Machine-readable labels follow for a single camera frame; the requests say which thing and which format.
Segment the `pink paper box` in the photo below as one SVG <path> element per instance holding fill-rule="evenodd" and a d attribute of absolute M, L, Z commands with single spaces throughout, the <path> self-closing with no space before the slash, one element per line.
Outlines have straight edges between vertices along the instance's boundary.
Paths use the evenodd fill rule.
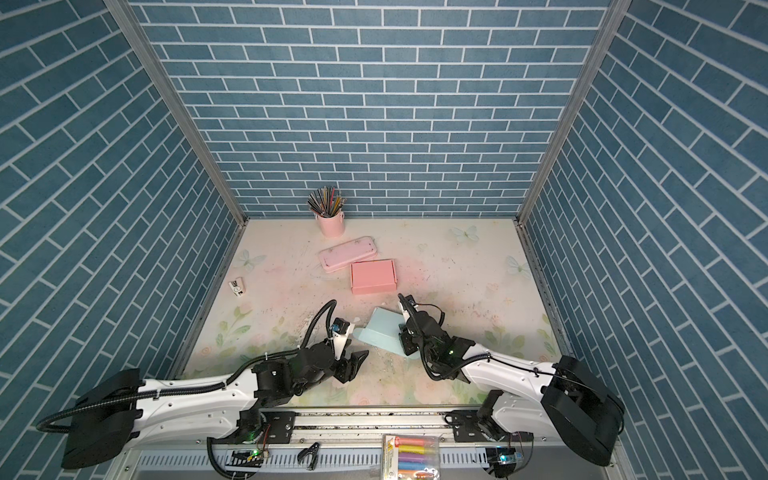
<path fill-rule="evenodd" d="M 391 259 L 355 262 L 350 266 L 350 280 L 351 291 L 355 295 L 395 291 L 395 262 Z"/>

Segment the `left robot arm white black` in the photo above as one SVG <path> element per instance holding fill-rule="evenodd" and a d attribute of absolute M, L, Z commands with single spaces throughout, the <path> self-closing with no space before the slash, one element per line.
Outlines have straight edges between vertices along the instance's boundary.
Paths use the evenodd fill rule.
<path fill-rule="evenodd" d="M 234 373 L 190 380 L 143 379 L 123 370 L 69 409 L 38 421 L 42 433 L 66 437 L 62 467 L 84 469 L 127 449 L 171 440 L 259 441 L 265 410 L 289 403 L 322 382 L 353 380 L 366 350 L 337 351 L 331 340 L 263 355 Z"/>

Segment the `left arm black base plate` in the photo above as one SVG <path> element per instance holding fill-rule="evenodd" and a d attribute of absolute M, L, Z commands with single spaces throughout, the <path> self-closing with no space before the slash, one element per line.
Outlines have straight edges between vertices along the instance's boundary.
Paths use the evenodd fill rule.
<path fill-rule="evenodd" d="M 227 444 L 289 444 L 297 414 L 293 411 L 249 410 L 240 413 Z"/>

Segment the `light blue paper box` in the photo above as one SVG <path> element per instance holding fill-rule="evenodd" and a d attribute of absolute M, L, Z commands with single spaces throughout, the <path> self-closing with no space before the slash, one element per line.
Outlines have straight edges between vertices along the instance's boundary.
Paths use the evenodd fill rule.
<path fill-rule="evenodd" d="M 400 327 L 404 325 L 405 319 L 401 313 L 376 307 L 365 327 L 355 327 L 353 336 L 370 346 L 404 358 L 415 359 L 416 352 L 407 355 L 400 340 Z"/>

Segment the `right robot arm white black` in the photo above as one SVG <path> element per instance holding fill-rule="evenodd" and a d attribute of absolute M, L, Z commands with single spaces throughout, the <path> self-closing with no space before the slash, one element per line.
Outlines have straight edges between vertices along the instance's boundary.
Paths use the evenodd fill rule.
<path fill-rule="evenodd" d="M 407 298 L 401 299 L 401 310 L 401 344 L 419 354 L 431 380 L 460 380 L 488 393 L 477 413 L 484 435 L 553 435 L 590 463 L 610 464 L 626 408 L 584 363 L 568 355 L 554 363 L 511 357 L 449 335 L 442 318 L 434 319 Z"/>

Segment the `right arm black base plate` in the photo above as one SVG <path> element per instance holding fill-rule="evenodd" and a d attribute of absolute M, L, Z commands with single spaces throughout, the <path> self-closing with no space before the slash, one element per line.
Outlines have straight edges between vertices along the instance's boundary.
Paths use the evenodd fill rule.
<path fill-rule="evenodd" d="M 452 430 L 458 443 L 506 442 L 511 433 L 504 430 L 493 418 L 489 409 L 459 409 L 446 413 L 444 422 Z"/>

